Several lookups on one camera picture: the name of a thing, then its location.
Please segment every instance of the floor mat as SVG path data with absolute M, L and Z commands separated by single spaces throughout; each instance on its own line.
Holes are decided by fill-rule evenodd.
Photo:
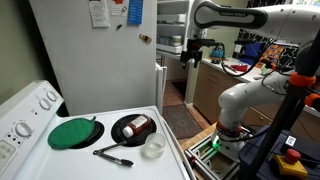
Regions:
M 177 139 L 191 138 L 202 131 L 184 105 L 164 106 L 162 115 Z
M 179 93 L 185 97 L 187 89 L 187 81 L 172 82 L 172 85 L 179 91 Z

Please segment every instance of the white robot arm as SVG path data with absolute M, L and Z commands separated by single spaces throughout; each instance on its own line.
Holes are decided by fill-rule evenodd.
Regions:
M 300 55 L 306 54 L 320 29 L 320 11 L 317 7 L 292 5 L 233 9 L 221 7 L 209 0 L 196 0 L 191 10 L 190 24 L 189 38 L 199 38 L 201 29 L 229 26 L 299 44 L 299 56 L 295 63 L 296 68 L 299 68 L 299 61 L 304 59 Z M 239 137 L 239 127 L 247 108 L 283 100 L 284 96 L 279 94 L 286 93 L 283 87 L 288 79 L 288 76 L 274 73 L 264 80 L 265 86 L 270 88 L 265 88 L 258 80 L 236 85 L 223 92 L 219 97 L 222 110 L 212 140 L 220 137 L 231 142 L 223 142 L 224 145 L 216 147 L 219 152 L 237 161 L 238 151 L 244 144 L 232 140 Z

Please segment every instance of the green light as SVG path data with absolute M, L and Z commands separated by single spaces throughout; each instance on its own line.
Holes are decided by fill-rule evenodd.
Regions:
M 216 136 L 216 137 L 214 138 L 214 140 L 212 141 L 212 146 L 213 146 L 214 148 L 218 148 L 218 147 L 219 147 L 219 144 L 217 143 L 218 140 L 219 140 L 219 136 Z

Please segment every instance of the red emergency stop button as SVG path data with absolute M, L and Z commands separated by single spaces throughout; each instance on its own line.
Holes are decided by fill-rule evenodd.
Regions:
M 295 164 L 301 158 L 301 154 L 294 149 L 288 149 L 285 158 L 288 163 Z

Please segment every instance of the white refrigerator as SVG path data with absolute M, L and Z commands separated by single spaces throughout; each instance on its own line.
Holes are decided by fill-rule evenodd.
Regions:
M 69 114 L 162 106 L 155 71 L 157 1 L 101 0 L 110 27 L 98 28 L 91 1 L 30 0 Z M 139 18 L 139 6 L 130 2 L 143 2 L 141 24 L 128 22 L 130 11 Z

